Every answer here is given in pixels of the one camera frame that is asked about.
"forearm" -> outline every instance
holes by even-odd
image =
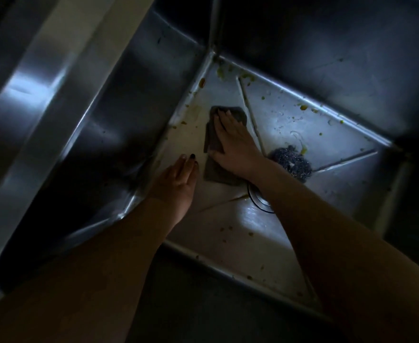
[[[169,218],[143,202],[0,301],[0,341],[123,342]]]
[[[281,220],[326,308],[360,338],[419,331],[419,267],[265,160],[251,178]]]

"folded cloth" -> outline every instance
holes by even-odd
[[[214,114],[216,114],[219,110],[223,112],[227,112],[230,110],[230,113],[237,121],[241,121],[244,126],[246,126],[247,123],[246,113],[243,111],[241,107],[211,107],[211,110],[209,111],[209,122],[206,124],[205,145],[203,149],[205,153],[207,153],[208,148],[211,150],[217,150],[221,153],[224,152],[224,148],[222,147],[222,144],[220,143],[220,140],[217,137],[216,129],[214,127]],[[244,180],[242,178],[223,169],[211,157],[208,157],[206,161],[203,179],[205,179],[206,181],[218,182],[234,186],[244,183]]]

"stainless steel sink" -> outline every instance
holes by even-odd
[[[419,0],[156,0],[121,51],[1,254],[3,290],[122,218],[179,154],[203,168],[215,105],[242,107],[265,155],[295,146],[324,200],[389,229],[419,152]],[[165,243],[322,316],[247,184],[200,178]]]

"person's right arm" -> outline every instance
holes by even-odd
[[[269,201],[324,308],[346,335],[360,342],[419,342],[419,266],[263,157],[229,113],[219,116],[224,154],[210,155]]]

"skin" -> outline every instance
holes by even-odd
[[[229,112],[219,112],[215,126],[224,153],[210,155],[271,203],[346,335],[419,342],[419,266],[264,158]],[[179,158],[128,217],[2,299],[0,342],[123,342],[150,262],[186,214],[197,177],[195,160]]]

